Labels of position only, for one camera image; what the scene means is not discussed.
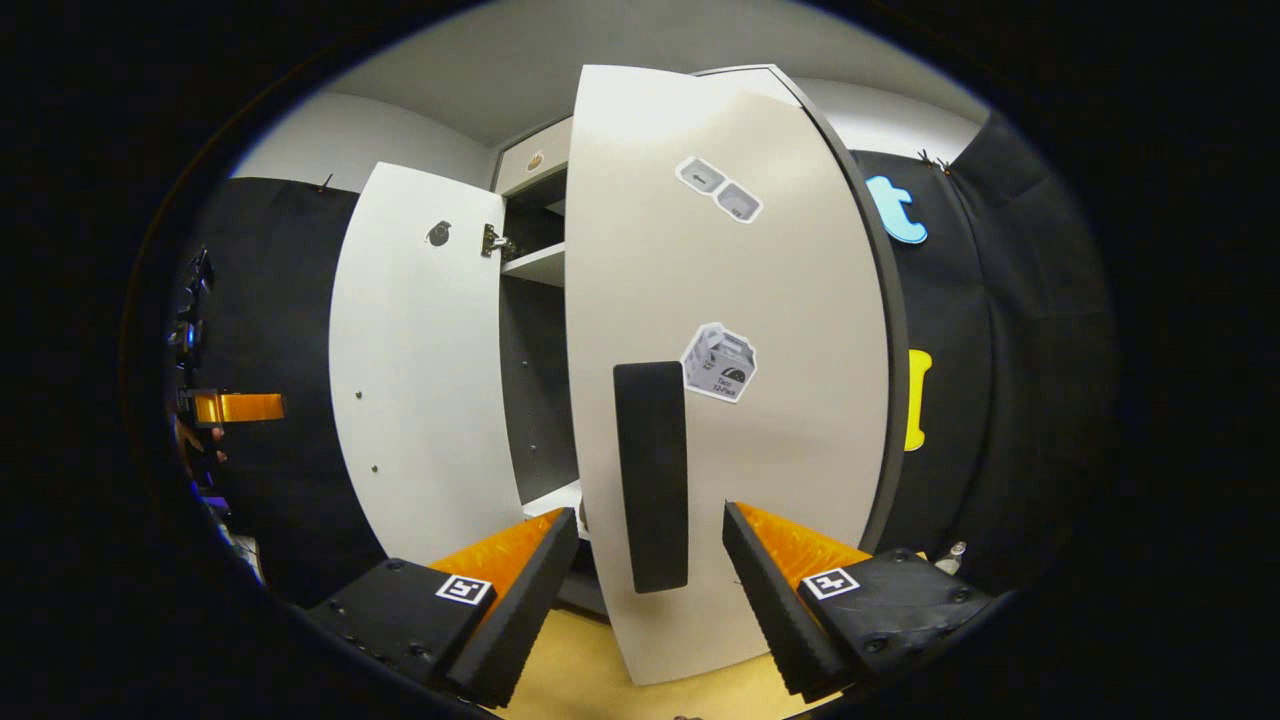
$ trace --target black handle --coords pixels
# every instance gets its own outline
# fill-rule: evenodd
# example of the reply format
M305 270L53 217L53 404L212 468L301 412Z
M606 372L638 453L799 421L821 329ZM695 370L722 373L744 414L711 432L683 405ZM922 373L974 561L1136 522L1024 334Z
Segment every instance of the black handle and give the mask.
M681 364L613 366L622 502L637 593L689 584L689 462Z

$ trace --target orange object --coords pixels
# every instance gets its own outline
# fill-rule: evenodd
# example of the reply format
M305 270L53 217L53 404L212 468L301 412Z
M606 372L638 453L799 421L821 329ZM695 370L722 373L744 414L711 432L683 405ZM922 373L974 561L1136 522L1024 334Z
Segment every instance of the orange object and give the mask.
M511 585L516 583L516 578L524 571L529 559L534 556L534 551L541 544L547 532L552 529L552 523L556 521L562 510L564 509L557 507L550 512L512 525L443 560L436 560L428 568L493 583L494 601L489 606L489 611L480 619L483 625L506 597Z
M284 418L284 396L200 393L195 396L196 421L202 424L252 423Z
M787 587L791 588L791 592L795 592L800 580L809 575L861 562L870 557L856 547L849 547L759 507L751 507L745 502L739 502L737 507L751 525L755 537L760 538L760 544L768 551L769 559L787 579Z

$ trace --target drawer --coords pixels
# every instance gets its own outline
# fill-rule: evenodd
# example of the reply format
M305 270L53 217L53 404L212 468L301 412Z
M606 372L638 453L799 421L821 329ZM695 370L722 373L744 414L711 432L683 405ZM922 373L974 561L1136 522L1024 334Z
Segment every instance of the drawer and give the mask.
M508 147L498 160L493 191L511 197L568 167L572 127L573 118L564 118Z

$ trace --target yellow letter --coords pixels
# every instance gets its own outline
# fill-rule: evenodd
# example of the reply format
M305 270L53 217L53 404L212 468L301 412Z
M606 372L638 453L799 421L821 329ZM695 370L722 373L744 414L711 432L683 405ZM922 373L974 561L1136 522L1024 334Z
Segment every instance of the yellow letter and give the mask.
M906 406L906 451L919 450L924 445L924 432L920 430L920 400L924 396L924 373L933 366L933 357L923 350L909 350L911 386Z

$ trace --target white cabinet door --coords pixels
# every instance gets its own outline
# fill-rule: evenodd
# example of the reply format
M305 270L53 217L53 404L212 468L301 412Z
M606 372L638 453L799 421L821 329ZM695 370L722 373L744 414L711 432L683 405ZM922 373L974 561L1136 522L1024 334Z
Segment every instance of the white cabinet door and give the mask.
M750 222L681 182L689 158L760 201ZM685 678L767 652L721 544L724 501L856 544L884 454L881 286L836 158L797 102L750 83L585 67L564 258L582 493L632 680ZM680 360L698 327L713 322L750 340L758 369L736 404L685 392L689 584L637 594L612 370Z
M522 519L498 357L502 197L379 163L329 311L342 455L383 550L429 564ZM442 229L448 223L448 240Z

